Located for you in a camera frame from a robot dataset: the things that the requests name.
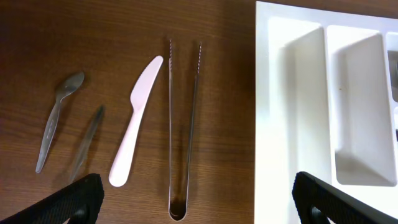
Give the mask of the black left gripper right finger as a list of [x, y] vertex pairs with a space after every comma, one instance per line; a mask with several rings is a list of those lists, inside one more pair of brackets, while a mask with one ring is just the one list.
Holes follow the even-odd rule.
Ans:
[[296, 173], [292, 196], [304, 224], [397, 224], [397, 219], [366, 205], [308, 172]]

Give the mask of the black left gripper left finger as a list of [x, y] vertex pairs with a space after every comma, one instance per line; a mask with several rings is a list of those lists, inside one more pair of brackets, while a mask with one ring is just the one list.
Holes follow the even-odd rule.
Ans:
[[95, 224], [104, 199], [99, 174], [91, 173], [1, 223]]

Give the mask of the long metal tongs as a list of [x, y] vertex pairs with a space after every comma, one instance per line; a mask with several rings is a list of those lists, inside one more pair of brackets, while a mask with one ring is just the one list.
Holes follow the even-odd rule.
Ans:
[[202, 42], [198, 44], [198, 62], [194, 76], [192, 108], [190, 115], [190, 132], [188, 137], [187, 159], [185, 163], [186, 171], [183, 173], [183, 178], [180, 179], [178, 186], [180, 187], [176, 196], [173, 196], [173, 181], [172, 181], [172, 131], [173, 131], [173, 70], [172, 70], [172, 39], [169, 40], [169, 198], [168, 208], [169, 216], [175, 222], [182, 221], [187, 216], [188, 210], [188, 196], [189, 196], [189, 181], [190, 181], [190, 161], [193, 149], [193, 134], [195, 130], [195, 111], [196, 98], [198, 89], [198, 76], [200, 74]]

